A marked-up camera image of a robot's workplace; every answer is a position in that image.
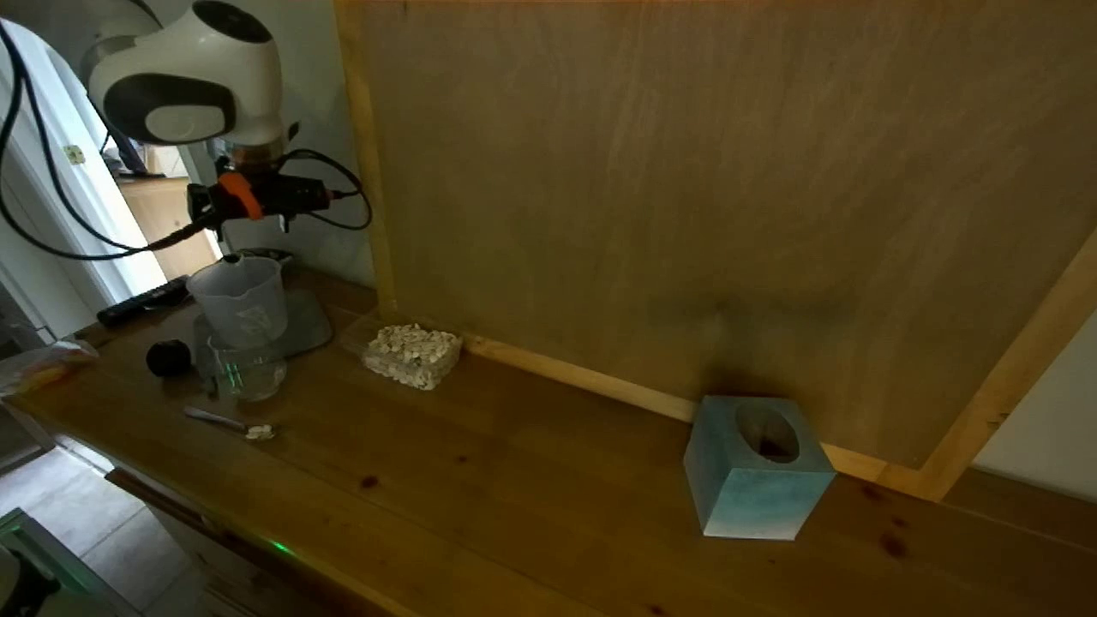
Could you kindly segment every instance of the wooden table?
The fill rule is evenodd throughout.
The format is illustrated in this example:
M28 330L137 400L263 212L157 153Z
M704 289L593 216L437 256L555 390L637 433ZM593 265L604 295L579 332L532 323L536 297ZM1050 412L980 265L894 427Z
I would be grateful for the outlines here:
M334 323L372 307L310 276ZM836 479L802 538L700 538L687 426L468 358L420 393L340 346L291 361L254 446L143 370L188 316L111 335L21 412L392 612L1097 612L1097 561Z

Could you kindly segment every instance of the floor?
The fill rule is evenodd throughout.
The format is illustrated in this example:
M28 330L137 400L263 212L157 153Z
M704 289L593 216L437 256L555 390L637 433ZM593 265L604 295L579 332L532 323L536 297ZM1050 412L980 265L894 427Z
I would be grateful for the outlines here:
M197 561L161 522L64 448L0 475L0 513L28 510L68 552L99 572L137 612L208 612Z

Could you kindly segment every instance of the white sponge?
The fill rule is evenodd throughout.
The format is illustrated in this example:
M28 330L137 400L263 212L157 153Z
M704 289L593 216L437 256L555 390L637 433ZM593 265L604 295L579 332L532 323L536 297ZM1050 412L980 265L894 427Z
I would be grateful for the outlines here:
M437 390L459 358L452 332L430 332L422 327L384 327L363 350L368 370L398 385Z

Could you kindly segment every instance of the light blue box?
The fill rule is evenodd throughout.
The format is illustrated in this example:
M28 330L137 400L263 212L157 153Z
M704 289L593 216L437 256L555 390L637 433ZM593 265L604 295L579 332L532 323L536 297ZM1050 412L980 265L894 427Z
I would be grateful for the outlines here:
M707 538L792 540L833 465L784 399L704 399L687 475Z

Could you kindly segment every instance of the black cable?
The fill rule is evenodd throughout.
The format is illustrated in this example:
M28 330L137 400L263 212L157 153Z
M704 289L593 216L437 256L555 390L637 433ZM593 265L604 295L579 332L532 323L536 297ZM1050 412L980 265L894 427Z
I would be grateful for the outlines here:
M59 249L59 246L49 246L44 241L32 238L7 209L5 195L0 195L0 209L5 209L5 219L28 241L35 242L37 249L44 252L56 252L56 256L68 256L68 259L120 259L120 256L132 256L132 252L143 252L143 249L161 249L161 246L172 246L172 242L181 242L187 238L197 238L201 227L188 222L149 246L132 246L132 242L116 242L111 241L107 233L99 233L93 222L85 222L78 216L78 209L68 202L68 191L63 189L63 178L59 178L59 168L56 168L56 159L51 159L51 149L49 149L49 134L44 134L44 121L40 121L40 107L37 107L37 95L35 95L35 83L28 77L28 66L25 66L25 54L17 51L17 45L9 42L7 27L0 25L0 38L5 38L5 47L7 47L7 57L9 57L9 73L14 73L14 107L7 111L7 121L5 121L5 142L0 142L0 161L7 153L7 142L9 142L9 127L17 121L17 111L21 111L21 95L28 89L28 98L32 98L32 114L35 114L35 123L37 123L37 145L40 145L40 159L49 165L49 178L51 178L51 189L56 195L63 200L64 212L89 233L97 238L99 242L111 242L116 246L120 252L72 252L72 249Z
M319 222L327 222L327 227L335 227L335 228L372 228L372 222L375 222L375 202L372 202L363 182L360 182L348 165L340 165L335 159L329 159L329 153L323 153L323 150L296 149L296 150L287 150L287 153L281 153L281 159L273 161L273 170L281 170L287 161L323 161L323 165L335 168L335 170L353 186L353 191L334 191L334 200L360 195L360 200L363 200L363 209L368 209L363 222L340 222L340 219L310 212L312 219L319 219Z

